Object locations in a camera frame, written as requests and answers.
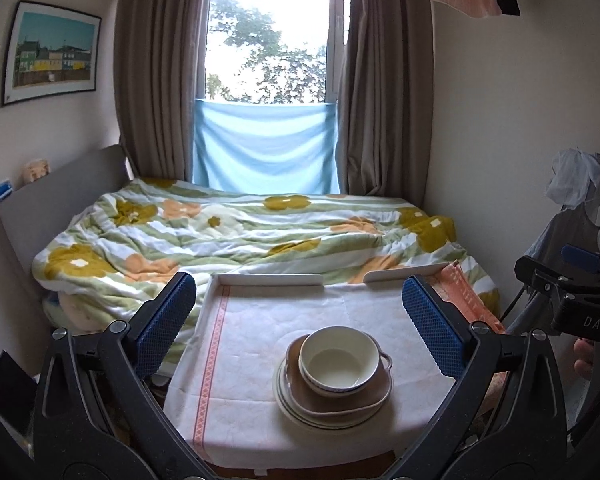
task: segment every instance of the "framed picture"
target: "framed picture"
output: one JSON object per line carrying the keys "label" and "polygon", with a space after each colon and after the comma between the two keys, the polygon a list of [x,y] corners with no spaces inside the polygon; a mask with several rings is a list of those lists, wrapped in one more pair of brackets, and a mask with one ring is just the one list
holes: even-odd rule
{"label": "framed picture", "polygon": [[2,106],[96,89],[100,18],[20,1],[4,60]]}

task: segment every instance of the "white tablecloth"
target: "white tablecloth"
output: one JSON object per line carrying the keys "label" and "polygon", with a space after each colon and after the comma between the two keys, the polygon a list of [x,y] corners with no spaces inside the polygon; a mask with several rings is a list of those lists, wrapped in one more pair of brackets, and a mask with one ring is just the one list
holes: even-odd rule
{"label": "white tablecloth", "polygon": [[[440,373],[404,310],[403,283],[219,285],[176,369],[167,416],[204,459],[227,468],[327,466],[401,452],[454,384]],[[272,392],[289,343],[329,325],[370,333],[394,359],[389,403],[343,434],[297,426]]]}

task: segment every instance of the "sky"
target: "sky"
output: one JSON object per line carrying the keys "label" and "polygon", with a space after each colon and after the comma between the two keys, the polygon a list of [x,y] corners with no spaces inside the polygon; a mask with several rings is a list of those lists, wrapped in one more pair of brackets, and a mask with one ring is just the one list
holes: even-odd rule
{"label": "sky", "polygon": [[[289,46],[318,48],[327,43],[329,33],[329,0],[237,0],[245,8],[268,12],[275,22],[273,28],[282,33],[283,43]],[[222,44],[225,35],[210,34],[206,53],[206,73],[216,74],[230,88],[253,87],[253,82],[240,83],[236,75],[247,49]]]}
{"label": "sky", "polygon": [[71,45],[90,50],[93,44],[95,25],[78,22],[59,16],[24,12],[18,35],[18,44],[23,41],[39,41],[40,46],[51,50]]}

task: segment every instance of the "brown curtain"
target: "brown curtain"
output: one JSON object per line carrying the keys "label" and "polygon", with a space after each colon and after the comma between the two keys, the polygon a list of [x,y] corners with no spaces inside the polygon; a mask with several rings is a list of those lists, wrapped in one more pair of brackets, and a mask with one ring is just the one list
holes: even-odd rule
{"label": "brown curtain", "polygon": [[136,175],[191,180],[203,1],[118,0],[116,109]]}
{"label": "brown curtain", "polygon": [[338,96],[341,192],[421,205],[429,169],[433,31],[429,0],[351,0]]}

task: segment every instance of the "bed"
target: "bed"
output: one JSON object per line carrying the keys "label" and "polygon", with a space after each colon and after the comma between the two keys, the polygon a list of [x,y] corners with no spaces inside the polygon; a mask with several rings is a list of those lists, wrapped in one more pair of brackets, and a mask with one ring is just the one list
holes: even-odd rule
{"label": "bed", "polygon": [[[0,218],[30,288],[39,298],[58,293],[56,314],[46,302],[52,323],[76,332],[128,320],[179,270],[194,276],[200,305],[215,272],[317,273],[328,285],[362,282],[370,270],[457,260],[485,305],[497,309],[494,283],[458,244],[450,218],[392,198],[257,196],[129,181],[119,146],[18,190],[0,204]],[[164,373],[173,372],[197,316],[195,307]]]}

